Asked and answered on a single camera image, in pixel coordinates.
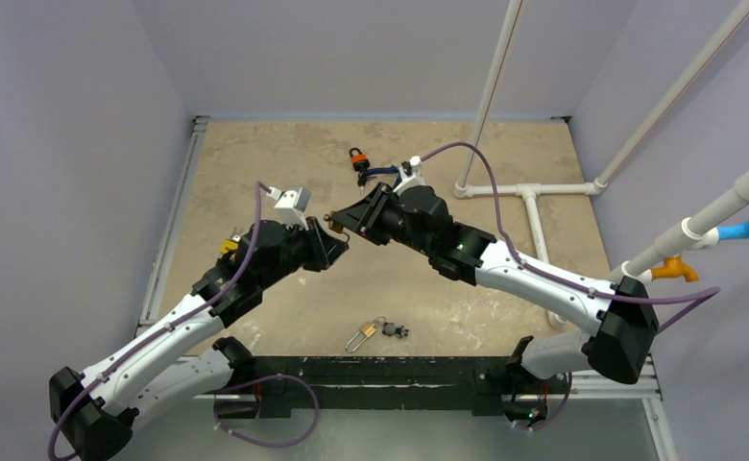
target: floor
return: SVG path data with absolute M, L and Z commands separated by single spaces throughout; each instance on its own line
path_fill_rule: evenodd
M 212 266 L 234 227 L 248 229 L 256 180 L 307 187 L 307 212 L 321 217 L 360 198 L 349 148 L 362 149 L 372 167 L 387 166 L 466 139 L 470 130 L 465 123 L 209 123 L 160 313 Z M 489 124 L 480 147 L 500 183 L 583 181 L 563 123 Z M 430 160 L 423 166 L 426 182 L 446 199 L 454 219 L 497 235 L 491 200 L 457 200 L 451 193 L 466 152 L 455 148 Z M 488 184 L 478 160 L 469 183 Z M 262 215 L 275 219 L 272 201 L 263 205 Z M 533 255 L 521 199 L 504 197 L 501 206 L 514 243 Z M 596 278 L 609 271 L 588 197 L 545 196 L 539 210 L 553 264 Z M 540 307 L 443 279 L 422 255 L 399 244 L 377 247 L 354 237 L 328 271 L 298 272 L 278 283 L 220 336 L 235 336 L 255 354 L 345 354 L 360 324 L 378 316 L 407 326 L 409 337 L 378 334 L 357 354 L 505 355 L 523 336 L 559 332 Z

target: metal frame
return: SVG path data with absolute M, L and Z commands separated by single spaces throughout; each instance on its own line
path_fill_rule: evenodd
M 188 143 L 188 151 L 185 157 L 180 182 L 174 195 L 171 214 L 165 226 L 165 232 L 159 241 L 157 257 L 152 269 L 151 278 L 147 287 L 145 299 L 142 305 L 140 320 L 137 325 L 135 336 L 142 333 L 153 325 L 159 313 L 159 305 L 162 301 L 162 293 L 171 266 L 177 240 L 180 236 L 182 218 L 185 206 L 191 191 L 191 184 L 196 173 L 197 163 L 202 151 L 205 132 L 208 122 L 212 120 L 208 116 L 198 116 L 193 120 L 193 130 Z M 184 363 L 194 359 L 193 356 L 180 357 L 179 362 Z M 553 399 L 559 399 L 560 395 L 551 395 Z M 536 400 L 538 396 L 522 395 L 517 400 Z M 674 447 L 671 432 L 663 410 L 663 395 L 660 389 L 654 361 L 649 355 L 640 373 L 640 380 L 635 385 L 619 384 L 599 375 L 596 372 L 576 372 L 573 374 L 571 400 L 641 400 L 651 430 L 652 440 L 660 461 L 677 461 L 677 451 Z M 241 395 L 201 395 L 198 400 L 252 400 L 252 396 Z

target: white wall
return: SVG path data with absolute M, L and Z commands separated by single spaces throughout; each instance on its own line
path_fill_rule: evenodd
M 189 130 L 128 0 L 0 1 L 0 459 L 133 333 Z
M 508 0 L 133 0 L 192 113 L 471 118 Z M 636 0 L 525 1 L 496 117 L 572 114 Z
M 637 4 L 570 123 L 587 178 L 603 169 L 735 3 Z M 748 168 L 749 21 L 594 201 L 611 262 L 642 251 Z M 702 281 L 660 282 L 653 295 L 713 284 L 723 291 L 654 346 L 674 440 L 684 460 L 749 459 L 749 242 L 684 260 Z M 661 308 L 661 317 L 673 311 Z

